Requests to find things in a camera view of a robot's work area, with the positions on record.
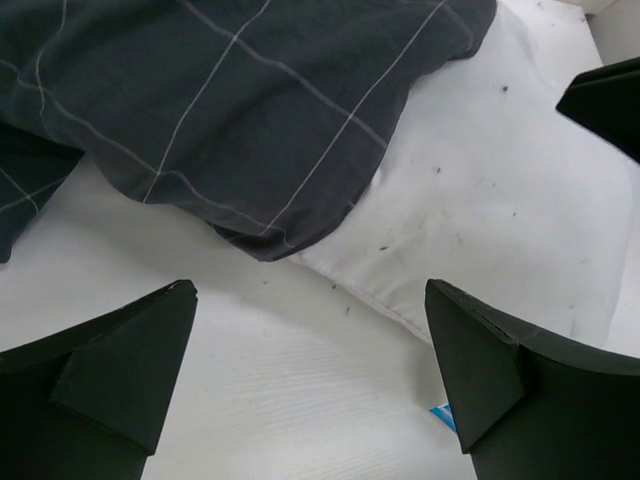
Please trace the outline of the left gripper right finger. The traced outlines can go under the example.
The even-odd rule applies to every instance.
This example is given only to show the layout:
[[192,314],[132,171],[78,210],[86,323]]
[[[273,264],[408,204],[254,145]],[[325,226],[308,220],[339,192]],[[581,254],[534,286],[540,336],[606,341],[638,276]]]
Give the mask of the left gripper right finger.
[[499,311],[443,281],[425,310],[479,479],[636,479],[639,361]]

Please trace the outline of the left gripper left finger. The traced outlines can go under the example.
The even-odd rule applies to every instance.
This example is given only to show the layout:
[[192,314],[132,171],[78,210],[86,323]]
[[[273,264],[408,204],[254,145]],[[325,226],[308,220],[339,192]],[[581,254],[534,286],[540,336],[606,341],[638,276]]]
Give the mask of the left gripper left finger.
[[197,307],[178,280],[1,354],[4,479],[139,479],[157,450]]

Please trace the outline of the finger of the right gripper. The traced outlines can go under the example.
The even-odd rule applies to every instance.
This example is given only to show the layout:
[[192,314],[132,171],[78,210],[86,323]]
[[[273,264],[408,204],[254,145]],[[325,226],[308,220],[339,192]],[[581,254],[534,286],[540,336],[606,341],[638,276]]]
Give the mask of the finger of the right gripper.
[[639,58],[576,76],[556,110],[639,162]]

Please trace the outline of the dark grey checked pillowcase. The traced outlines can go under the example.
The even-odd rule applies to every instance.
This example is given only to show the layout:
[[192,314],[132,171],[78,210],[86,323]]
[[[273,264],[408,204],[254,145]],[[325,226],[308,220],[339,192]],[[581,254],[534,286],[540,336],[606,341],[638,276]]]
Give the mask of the dark grey checked pillowcase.
[[493,1],[5,1],[1,257],[90,156],[260,261],[333,232]]

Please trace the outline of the white pillow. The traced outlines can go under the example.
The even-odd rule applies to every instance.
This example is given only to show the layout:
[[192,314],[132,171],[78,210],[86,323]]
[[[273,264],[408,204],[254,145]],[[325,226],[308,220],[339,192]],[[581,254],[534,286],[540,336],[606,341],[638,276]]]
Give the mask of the white pillow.
[[500,2],[472,58],[413,87],[365,194],[295,261],[421,339],[425,284],[442,279],[602,345],[639,183],[631,160],[555,109],[599,65],[577,8]]

